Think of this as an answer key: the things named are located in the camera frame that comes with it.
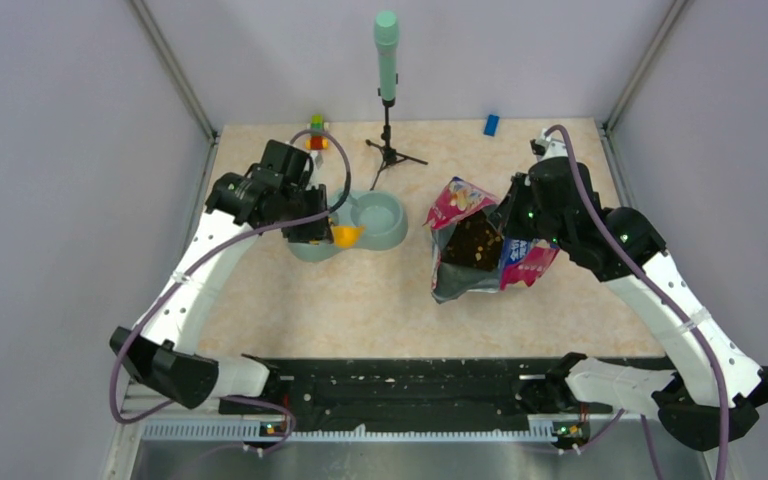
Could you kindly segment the yellow plastic scoop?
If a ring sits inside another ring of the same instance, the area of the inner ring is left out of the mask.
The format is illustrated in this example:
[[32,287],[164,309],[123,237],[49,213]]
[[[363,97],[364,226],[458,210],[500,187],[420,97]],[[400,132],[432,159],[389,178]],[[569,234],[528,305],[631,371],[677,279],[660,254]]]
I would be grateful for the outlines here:
[[364,232],[363,226],[333,225],[331,227],[333,243],[340,249],[353,248],[362,238]]

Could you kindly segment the cat food bag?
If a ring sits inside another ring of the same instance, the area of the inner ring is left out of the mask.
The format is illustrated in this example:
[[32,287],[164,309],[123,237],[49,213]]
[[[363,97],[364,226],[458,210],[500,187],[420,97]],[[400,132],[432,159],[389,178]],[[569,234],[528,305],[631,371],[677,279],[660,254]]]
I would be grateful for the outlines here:
[[496,293],[533,286],[559,249],[537,240],[505,237],[488,222],[500,199],[459,177],[452,178],[429,208],[431,296],[439,304],[469,292]]

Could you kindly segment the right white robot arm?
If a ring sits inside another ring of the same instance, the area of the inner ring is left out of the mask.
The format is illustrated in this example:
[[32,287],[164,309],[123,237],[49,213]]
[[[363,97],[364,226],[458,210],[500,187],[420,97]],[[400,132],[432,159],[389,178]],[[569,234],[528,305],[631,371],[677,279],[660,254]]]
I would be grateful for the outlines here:
[[663,237],[631,207],[604,207],[588,168],[566,157],[515,174],[492,223],[516,240],[545,240],[628,305],[671,362],[645,370],[580,353],[546,376],[560,412],[598,403],[656,418],[683,445],[708,451],[743,438],[768,403],[768,366],[743,353],[679,273]]

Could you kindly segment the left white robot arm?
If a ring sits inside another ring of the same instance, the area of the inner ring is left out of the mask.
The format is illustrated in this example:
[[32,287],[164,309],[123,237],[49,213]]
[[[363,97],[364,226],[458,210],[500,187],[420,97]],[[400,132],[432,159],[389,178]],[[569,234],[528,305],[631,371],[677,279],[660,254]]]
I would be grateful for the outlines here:
[[321,165],[318,153],[270,140],[245,173],[220,176],[161,294],[133,327],[112,333],[114,369],[187,409],[236,395],[257,413],[274,410],[281,388],[265,364],[211,359],[197,347],[218,294],[262,234],[278,230],[290,243],[328,240],[327,190],[314,181]]

